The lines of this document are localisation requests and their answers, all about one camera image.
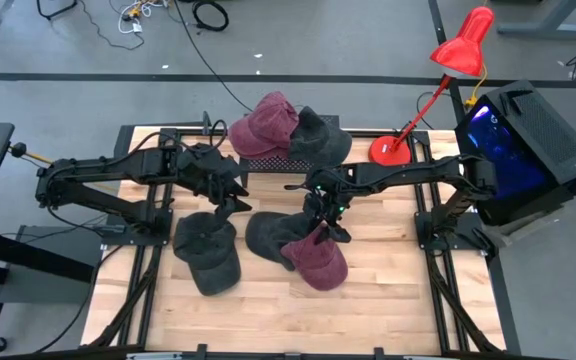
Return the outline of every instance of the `computer case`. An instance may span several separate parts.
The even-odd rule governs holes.
[[[462,153],[495,163],[499,192],[477,206],[484,223],[554,210],[576,195],[576,132],[527,80],[483,95],[455,133]]]

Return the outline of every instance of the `red desk lamp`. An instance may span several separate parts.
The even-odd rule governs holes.
[[[426,106],[408,124],[399,136],[382,136],[370,145],[370,160],[381,165],[399,165],[410,162],[410,149],[404,143],[406,137],[417,126],[417,123],[435,103],[439,95],[448,88],[450,81],[463,74],[479,76],[483,69],[481,43],[490,29],[495,15],[485,6],[473,9],[457,36],[441,44],[430,55],[430,60],[444,68],[439,88],[432,95]]]

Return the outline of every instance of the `white cable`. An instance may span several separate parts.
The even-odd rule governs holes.
[[[119,22],[117,22],[117,29],[119,29],[119,32],[122,34],[131,34],[135,32],[135,28],[133,27],[130,30],[123,30],[121,28],[121,23],[124,21],[124,14],[126,13],[126,11],[128,10],[132,10],[135,8],[135,6],[140,6],[140,1],[137,0],[134,3],[132,3],[131,5],[128,5],[125,9],[123,9],[121,11],[121,14],[119,14]],[[145,2],[145,3],[141,3],[141,8],[140,8],[140,12],[144,17],[150,17],[150,15],[152,14],[151,11],[151,7],[163,7],[163,4],[156,4],[153,1],[149,1],[149,2]],[[132,19],[133,24],[137,24],[140,25],[141,23],[139,22],[139,19]]]
[[[121,11],[121,14],[119,14],[119,22],[117,23],[117,29],[119,29],[119,32],[120,32],[120,33],[122,33],[122,34],[131,34],[131,33],[134,33],[134,32],[135,32],[135,29],[134,29],[134,28],[132,28],[132,29],[130,29],[130,30],[128,30],[128,31],[122,30],[122,29],[121,29],[121,23],[122,23],[122,21],[124,21],[123,18],[124,18],[124,14],[126,13],[126,11],[127,11],[127,10],[131,10],[133,7],[137,6],[138,4],[139,4],[139,1],[135,1],[134,3],[132,3],[132,5],[129,5],[129,6],[127,6],[125,9],[123,9],[123,10]]]

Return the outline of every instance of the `dark gray baseball cap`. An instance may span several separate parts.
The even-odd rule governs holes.
[[[202,295],[219,294],[239,282],[236,235],[230,222],[217,221],[213,213],[197,212],[177,222],[175,256],[188,263]]]
[[[281,254],[284,245],[308,235],[308,218],[304,213],[294,215],[258,212],[248,221],[246,244],[250,251],[262,258],[282,264],[294,271],[292,262]]]
[[[337,166],[346,160],[352,136],[323,121],[310,107],[299,113],[299,124],[290,136],[290,160],[304,160],[318,166]]]

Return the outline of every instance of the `maroon baseball cap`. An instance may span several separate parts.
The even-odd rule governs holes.
[[[331,238],[315,244],[327,225],[318,226],[304,239],[281,248],[281,254],[292,261],[301,277],[313,288],[332,290],[346,280],[348,264],[339,246]]]
[[[295,108],[282,93],[275,91],[264,96],[252,113],[232,124],[228,138],[244,158],[287,158],[290,135],[298,124]]]

